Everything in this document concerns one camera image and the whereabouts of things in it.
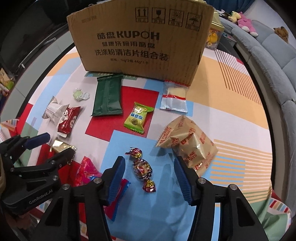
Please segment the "blue curtain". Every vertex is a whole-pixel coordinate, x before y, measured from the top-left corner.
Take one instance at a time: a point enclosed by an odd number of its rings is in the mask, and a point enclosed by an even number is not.
[[[215,9],[223,9],[227,13],[232,11],[245,12],[255,0],[206,0],[207,4]]]

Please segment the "pink plush toy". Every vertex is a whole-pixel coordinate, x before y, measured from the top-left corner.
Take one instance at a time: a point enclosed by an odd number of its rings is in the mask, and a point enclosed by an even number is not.
[[[242,18],[237,21],[238,26],[246,32],[250,33],[253,37],[257,37],[258,34],[256,33],[256,29],[252,25],[251,19],[246,18],[246,16],[243,15],[242,12],[240,12],[239,14]]]

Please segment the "brown plush toy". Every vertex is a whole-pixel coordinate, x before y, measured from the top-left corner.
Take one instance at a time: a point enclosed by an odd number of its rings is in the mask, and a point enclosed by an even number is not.
[[[280,36],[286,43],[288,43],[288,31],[282,26],[280,28],[274,28],[274,33]]]

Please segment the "yellow-green candy package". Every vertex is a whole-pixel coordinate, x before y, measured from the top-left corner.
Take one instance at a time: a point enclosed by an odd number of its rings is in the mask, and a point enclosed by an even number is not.
[[[135,102],[133,111],[130,113],[130,115],[123,124],[124,127],[132,131],[138,132],[140,134],[144,134],[143,126],[146,119],[146,115],[148,112],[152,112],[153,110],[153,107],[149,107]]]

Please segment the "blue rubber fingertip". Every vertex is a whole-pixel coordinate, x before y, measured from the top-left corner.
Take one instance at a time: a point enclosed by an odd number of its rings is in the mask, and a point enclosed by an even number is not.
[[[185,172],[177,158],[174,161],[174,170],[180,185],[181,192],[183,194],[183,198],[190,205],[193,201],[191,185],[189,184]]]
[[[38,135],[38,136],[35,136],[35,137],[32,137],[32,138],[29,138],[25,144],[24,144],[24,147],[28,150],[32,150],[38,146],[41,146],[47,142],[50,141],[50,134],[48,134],[47,132],[46,133],[43,133],[41,135]]]
[[[111,181],[111,184],[109,186],[109,196],[107,201],[111,204],[111,202],[113,202],[116,198],[116,195],[118,193],[119,187],[120,187],[120,182],[122,180],[124,171],[126,169],[126,161],[125,159],[122,157],[122,159],[120,160],[120,164],[118,165],[118,168],[114,174],[114,177]]]

